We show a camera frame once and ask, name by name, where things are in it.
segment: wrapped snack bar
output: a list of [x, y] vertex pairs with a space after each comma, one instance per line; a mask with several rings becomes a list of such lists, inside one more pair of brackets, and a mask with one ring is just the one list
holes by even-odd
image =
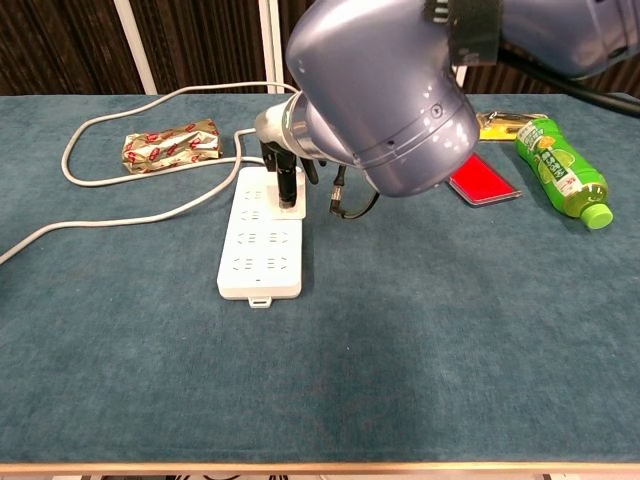
[[128, 135], [122, 164], [130, 173], [149, 173], [221, 156], [220, 133], [208, 118], [163, 132]]

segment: wooden table edge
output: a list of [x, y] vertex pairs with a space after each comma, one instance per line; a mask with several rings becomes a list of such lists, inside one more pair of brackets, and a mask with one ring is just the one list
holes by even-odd
[[640, 463], [441, 462], [441, 463], [0, 463], [0, 475], [288, 474], [375, 475], [418, 473], [620, 473]]

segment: power outlet socket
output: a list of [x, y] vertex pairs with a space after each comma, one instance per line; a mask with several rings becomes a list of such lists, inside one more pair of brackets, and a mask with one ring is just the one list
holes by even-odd
[[220, 295], [249, 300], [252, 308], [268, 308], [273, 299], [295, 298], [302, 290], [302, 218], [297, 217], [306, 213], [304, 174], [295, 212], [277, 205], [273, 175], [262, 167], [240, 171], [218, 271]]

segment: green bottle cap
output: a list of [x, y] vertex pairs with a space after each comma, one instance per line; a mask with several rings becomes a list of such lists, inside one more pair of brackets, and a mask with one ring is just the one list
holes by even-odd
[[604, 203], [596, 203], [584, 209], [580, 218], [592, 230], [598, 230], [613, 221], [613, 213]]

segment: snack package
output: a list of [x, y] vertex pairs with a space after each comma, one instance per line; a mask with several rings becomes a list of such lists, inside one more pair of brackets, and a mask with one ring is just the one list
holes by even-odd
[[536, 118], [547, 118], [542, 113], [519, 114], [504, 112], [478, 113], [480, 141], [513, 141], [528, 122]]
[[130, 173], [155, 172], [221, 157], [220, 133], [209, 118], [164, 132], [133, 133], [122, 149], [122, 164]]

